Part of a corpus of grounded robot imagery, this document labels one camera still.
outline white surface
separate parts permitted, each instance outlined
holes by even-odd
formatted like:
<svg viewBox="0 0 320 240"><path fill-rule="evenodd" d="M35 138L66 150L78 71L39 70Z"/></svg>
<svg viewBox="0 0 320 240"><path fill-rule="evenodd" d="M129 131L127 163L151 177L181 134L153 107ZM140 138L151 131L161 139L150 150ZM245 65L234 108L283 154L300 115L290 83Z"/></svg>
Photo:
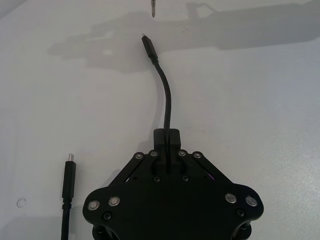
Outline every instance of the white surface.
<svg viewBox="0 0 320 240"><path fill-rule="evenodd" d="M142 33L182 147L263 200L251 239L319 239L319 25L318 0L26 1L0 20L0 239L59 239L70 152L71 239L92 239L86 196L163 123Z"/></svg>

